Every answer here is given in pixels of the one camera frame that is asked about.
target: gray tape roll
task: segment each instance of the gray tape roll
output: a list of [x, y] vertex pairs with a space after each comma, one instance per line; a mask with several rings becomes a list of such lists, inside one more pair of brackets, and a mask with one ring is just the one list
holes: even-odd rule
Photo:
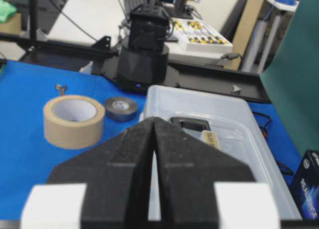
[[129, 98], [109, 98], [104, 103], [106, 115], [118, 122], [127, 122], [135, 118], [138, 110], [136, 102]]

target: realsense box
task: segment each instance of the realsense box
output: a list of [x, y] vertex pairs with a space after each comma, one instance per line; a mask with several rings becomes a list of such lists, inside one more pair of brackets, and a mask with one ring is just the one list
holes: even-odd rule
[[291, 194], [305, 220], [319, 217], [319, 152], [307, 150], [294, 180]]

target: green object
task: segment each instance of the green object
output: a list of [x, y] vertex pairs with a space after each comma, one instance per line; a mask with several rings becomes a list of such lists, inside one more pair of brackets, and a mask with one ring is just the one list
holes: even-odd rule
[[261, 75], [294, 145], [319, 149], [319, 0], [301, 0], [277, 54]]
[[3, 65], [1, 65], [1, 67], [0, 67], [0, 76], [1, 76], [1, 74], [3, 73], [4, 69], [5, 69], [5, 65], [3, 64]]
[[15, 13], [16, 7], [7, 1], [0, 0], [0, 23], [5, 23]]

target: plastic storage bin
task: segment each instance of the plastic storage bin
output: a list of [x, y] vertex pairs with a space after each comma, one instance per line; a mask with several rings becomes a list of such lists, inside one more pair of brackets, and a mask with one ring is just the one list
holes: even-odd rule
[[[248, 164], [255, 179], [271, 187], [281, 219], [301, 220], [289, 189], [246, 101], [216, 94], [152, 86], [149, 88], [140, 120], [148, 117], [161, 117], [165, 120], [185, 117], [207, 121], [218, 138], [220, 150]], [[200, 139], [200, 133], [189, 130], [186, 132]], [[155, 163], [149, 219], [160, 219]]]

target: black bracket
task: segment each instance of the black bracket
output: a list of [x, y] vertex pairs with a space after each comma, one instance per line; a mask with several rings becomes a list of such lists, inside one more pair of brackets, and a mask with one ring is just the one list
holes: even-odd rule
[[91, 46], [91, 48], [95, 49], [110, 49], [111, 48], [111, 37], [110, 36], [104, 36], [99, 41], [97, 41], [94, 45]]
[[202, 132], [204, 130], [210, 131], [209, 123], [205, 120], [194, 118], [171, 118], [170, 121], [177, 127], [186, 128], [193, 131]]

